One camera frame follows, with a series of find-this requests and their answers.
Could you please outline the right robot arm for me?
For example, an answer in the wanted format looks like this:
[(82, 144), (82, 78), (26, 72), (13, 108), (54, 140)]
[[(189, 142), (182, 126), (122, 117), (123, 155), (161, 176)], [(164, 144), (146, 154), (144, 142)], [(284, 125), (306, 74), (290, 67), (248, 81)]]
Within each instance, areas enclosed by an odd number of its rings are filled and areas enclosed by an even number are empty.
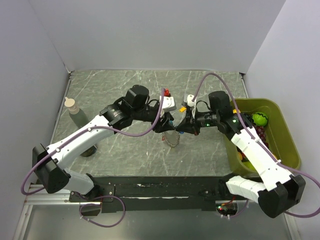
[(226, 175), (219, 181), (219, 195), (226, 200), (233, 195), (252, 200), (270, 218), (297, 205), (306, 185), (303, 177), (294, 176), (274, 160), (274, 155), (265, 147), (246, 116), (233, 113), (229, 96), (224, 91), (210, 93), (209, 104), (209, 111), (200, 112), (196, 97), (186, 94), (182, 102), (186, 108), (185, 117), (176, 130), (197, 136), (201, 128), (217, 127), (244, 153), (260, 177), (257, 182), (240, 175)]

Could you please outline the metal keyring with small rings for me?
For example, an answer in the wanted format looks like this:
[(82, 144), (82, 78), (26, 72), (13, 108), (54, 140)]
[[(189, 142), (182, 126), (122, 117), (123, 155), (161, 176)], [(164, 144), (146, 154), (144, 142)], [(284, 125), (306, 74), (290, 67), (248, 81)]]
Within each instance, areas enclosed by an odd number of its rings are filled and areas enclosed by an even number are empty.
[(180, 134), (175, 130), (162, 133), (162, 141), (170, 148), (175, 148), (180, 144)]

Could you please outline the yellow key tag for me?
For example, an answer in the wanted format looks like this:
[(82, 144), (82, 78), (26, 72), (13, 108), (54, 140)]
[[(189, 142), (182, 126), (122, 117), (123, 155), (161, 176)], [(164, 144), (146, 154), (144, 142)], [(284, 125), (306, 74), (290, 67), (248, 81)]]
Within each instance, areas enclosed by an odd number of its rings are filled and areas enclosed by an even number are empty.
[(186, 111), (186, 109), (187, 109), (187, 108), (183, 106), (183, 107), (181, 107), (181, 108), (179, 109), (179, 111), (182, 113), (182, 112)]

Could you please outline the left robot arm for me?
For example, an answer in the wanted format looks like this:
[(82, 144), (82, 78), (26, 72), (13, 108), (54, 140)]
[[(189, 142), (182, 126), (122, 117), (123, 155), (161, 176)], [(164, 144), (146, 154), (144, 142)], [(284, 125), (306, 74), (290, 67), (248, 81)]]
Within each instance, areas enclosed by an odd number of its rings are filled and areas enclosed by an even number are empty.
[(69, 165), (80, 154), (98, 142), (122, 134), (128, 137), (142, 137), (154, 131), (173, 131), (175, 110), (174, 98), (167, 89), (162, 89), (156, 103), (151, 106), (149, 90), (142, 85), (134, 85), (126, 95), (107, 105), (85, 126), (47, 147), (39, 144), (32, 150), (32, 171), (38, 177), (47, 193), (60, 190), (80, 193), (87, 201), (95, 200), (99, 188), (88, 174), (69, 169)]

